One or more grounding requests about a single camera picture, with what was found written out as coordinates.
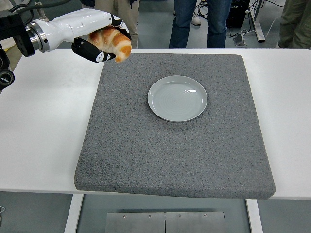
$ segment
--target croissant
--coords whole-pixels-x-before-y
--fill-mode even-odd
[[[101,51],[115,54],[116,62],[125,61],[132,50],[131,40],[113,26],[107,26],[100,31],[90,33],[87,41]]]

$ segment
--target white table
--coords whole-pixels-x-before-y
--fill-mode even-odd
[[[311,199],[311,51],[136,49],[243,57],[276,199]],[[25,58],[0,95],[0,190],[90,193],[73,177],[103,64],[58,49]]]

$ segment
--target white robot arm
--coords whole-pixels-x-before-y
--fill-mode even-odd
[[[35,37],[37,36],[36,48],[39,46],[41,52],[50,52],[63,41],[74,42],[75,38],[109,25],[129,33],[125,23],[118,17],[90,8],[65,14],[48,22],[37,19],[28,24],[27,29],[32,31]]]
[[[99,50],[81,36],[112,25],[131,39],[123,21],[107,12],[84,8],[57,17],[52,21],[36,19],[24,25],[18,12],[0,11],[0,40],[13,37],[25,57],[34,55],[35,50],[50,52],[63,41],[72,42],[74,53],[93,62],[104,62],[115,58],[112,53]],[[0,93],[11,85],[14,75],[10,61],[0,44]]]
[[[81,39],[81,36],[109,25],[117,27],[131,39],[125,23],[120,18],[90,8],[65,14],[48,22],[39,19],[34,20],[26,26],[26,30],[35,50],[50,52],[63,41],[73,42],[72,50],[76,54],[93,62],[102,62],[114,58],[114,54],[99,51],[95,46]]]

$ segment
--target white plate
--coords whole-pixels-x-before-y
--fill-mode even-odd
[[[148,103],[160,118],[184,122],[200,115],[207,104],[205,89],[196,80],[180,75],[156,81],[149,90]]]

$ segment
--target jeans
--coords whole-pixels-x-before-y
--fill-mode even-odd
[[[186,47],[196,2],[197,0],[175,0],[176,17],[172,25],[169,48]],[[224,48],[227,34],[226,20],[230,12],[232,0],[207,0],[207,2],[207,48]]]

